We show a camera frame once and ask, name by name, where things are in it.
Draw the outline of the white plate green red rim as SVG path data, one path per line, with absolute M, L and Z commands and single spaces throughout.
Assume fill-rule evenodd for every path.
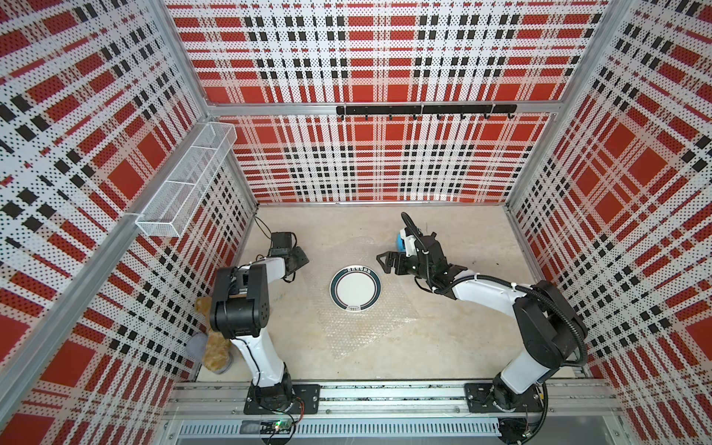
M 361 313 L 374 306 L 381 295 L 378 274 L 364 265 L 340 269 L 331 279 L 329 294 L 335 305 L 349 313 Z

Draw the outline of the brown teddy bear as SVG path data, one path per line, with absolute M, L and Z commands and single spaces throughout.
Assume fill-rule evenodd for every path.
M 212 298 L 199 297 L 195 302 L 196 311 L 206 320 L 206 334 L 208 336 L 206 349 L 203 354 L 202 364 L 214 374 L 222 374 L 232 364 L 232 343 L 225 339 L 220 332 L 215 332 L 210 323 Z

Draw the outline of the green circuit board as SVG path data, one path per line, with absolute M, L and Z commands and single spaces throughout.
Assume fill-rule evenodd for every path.
M 287 437 L 295 430 L 295 425 L 288 420 L 266 420 L 266 421 L 243 421 L 240 428 L 240 435 L 252 435 L 259 437 Z

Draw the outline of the black wall hook rail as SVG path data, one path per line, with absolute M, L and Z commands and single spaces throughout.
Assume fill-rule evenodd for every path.
M 476 104 L 476 105 L 390 105 L 390 106 L 337 106 L 337 116 L 425 116 L 481 115 L 489 118 L 493 114 L 511 117 L 517 112 L 517 104 Z

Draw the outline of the clear bubble wrap sheet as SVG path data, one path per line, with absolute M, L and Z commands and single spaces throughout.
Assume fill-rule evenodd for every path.
M 353 237 L 337 246 L 318 252 L 304 273 L 307 295 L 315 308 L 332 356 L 339 360 L 391 332 L 419 319 L 419 313 L 408 299 L 397 276 L 386 274 L 376 256 L 386 249 L 369 237 Z M 342 268 L 364 265 L 374 270 L 381 280 L 378 302 L 361 313 L 339 309 L 331 300 L 329 284 Z

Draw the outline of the blue tape dispenser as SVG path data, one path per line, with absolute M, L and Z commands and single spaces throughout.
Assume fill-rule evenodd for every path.
M 398 233 L 396 235 L 396 250 L 398 252 L 406 252 L 405 241 L 403 239 L 403 233 Z

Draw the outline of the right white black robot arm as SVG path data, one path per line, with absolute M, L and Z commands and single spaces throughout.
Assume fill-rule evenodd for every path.
M 552 283 L 523 285 L 449 263 L 437 235 L 424 235 L 411 222 L 398 239 L 395 251 L 376 256 L 384 273 L 413 276 L 428 293 L 476 303 L 517 323 L 523 349 L 493 378 L 489 392 L 480 399 L 482 406 L 517 411 L 527 394 L 542 388 L 560 369 L 586 362 L 588 328 Z

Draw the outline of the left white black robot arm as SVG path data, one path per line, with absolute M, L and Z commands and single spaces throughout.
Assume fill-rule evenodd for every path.
M 321 387 L 292 381 L 267 330 L 270 283 L 293 277 L 309 259 L 292 232 L 273 233 L 270 241 L 265 258 L 216 272 L 211 329 L 237 347 L 250 369 L 245 415 L 315 415 Z

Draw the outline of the grey blue slipper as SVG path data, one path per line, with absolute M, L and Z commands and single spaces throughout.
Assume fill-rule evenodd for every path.
M 207 334 L 198 333 L 198 334 L 194 335 L 194 337 L 192 337 L 192 339 L 190 339 L 187 342 L 187 346 L 185 347 L 187 349 L 187 354 L 190 357 L 199 360 L 201 364 L 202 364 L 203 354 L 206 349 L 207 340 L 208 340 Z

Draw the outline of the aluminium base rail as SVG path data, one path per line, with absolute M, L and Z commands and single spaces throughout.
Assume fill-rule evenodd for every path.
M 248 384 L 181 384 L 159 423 L 159 444 L 632 444 L 608 385 L 551 379 L 517 411 L 484 407 L 483 380 L 302 381 L 321 387 L 315 415 L 245 415 Z M 243 421 L 288 420 L 287 437 L 240 435 Z

